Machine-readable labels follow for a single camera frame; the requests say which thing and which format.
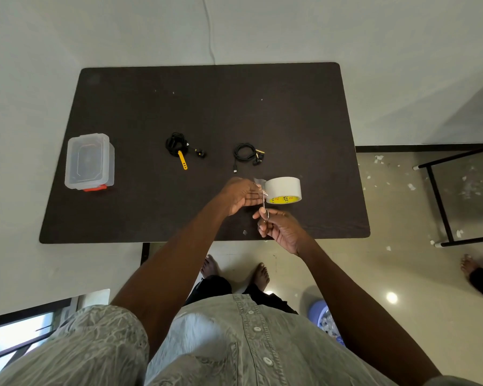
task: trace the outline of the black cable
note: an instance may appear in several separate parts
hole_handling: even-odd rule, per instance
[[[241,155],[240,150],[241,149],[251,149],[250,154],[246,155]],[[256,157],[254,160],[253,164],[254,165],[259,165],[261,163],[261,160],[263,158],[263,154],[258,155],[258,151],[251,143],[245,142],[245,143],[240,143],[236,148],[234,148],[233,155],[234,155],[234,165],[233,165],[233,172],[236,173],[238,172],[238,166],[236,165],[237,161],[240,162],[248,162],[251,161],[253,158]]]
[[[166,140],[165,147],[174,157],[179,157],[177,153],[179,150],[183,155],[188,152],[188,142],[184,139],[181,133],[173,133],[171,137]]]

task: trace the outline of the bare foot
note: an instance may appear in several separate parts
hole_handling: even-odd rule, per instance
[[[204,264],[200,269],[202,277],[207,278],[211,275],[218,275],[218,266],[216,265],[215,259],[211,255],[207,255],[204,259]]]
[[[469,255],[465,255],[460,263],[460,269],[464,272],[465,277],[468,279],[469,275],[480,265]]]
[[[267,268],[263,263],[259,263],[250,282],[257,285],[261,291],[264,291],[266,286],[270,283]]]

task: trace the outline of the window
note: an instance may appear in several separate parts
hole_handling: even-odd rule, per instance
[[[58,328],[75,308],[70,299],[36,306],[0,316],[0,371],[36,349]]]

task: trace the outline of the person's left hand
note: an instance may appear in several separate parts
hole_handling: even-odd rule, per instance
[[[249,179],[233,177],[218,194],[229,204],[228,215],[236,214],[243,206],[262,204],[261,188]]]

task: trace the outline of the leg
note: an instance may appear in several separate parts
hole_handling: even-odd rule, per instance
[[[274,309],[282,310],[286,313],[298,314],[293,310],[285,300],[282,300],[275,294],[265,294],[263,291],[270,282],[268,271],[263,263],[260,263],[252,275],[250,284],[244,291],[244,294],[249,294],[254,302],[258,305],[265,305],[273,307]]]
[[[212,296],[232,294],[231,284],[218,275],[218,267],[211,255],[206,256],[200,273],[203,279],[193,288],[193,291],[184,303],[185,306]]]
[[[483,294],[483,268],[467,255],[462,259],[460,267],[470,284]]]

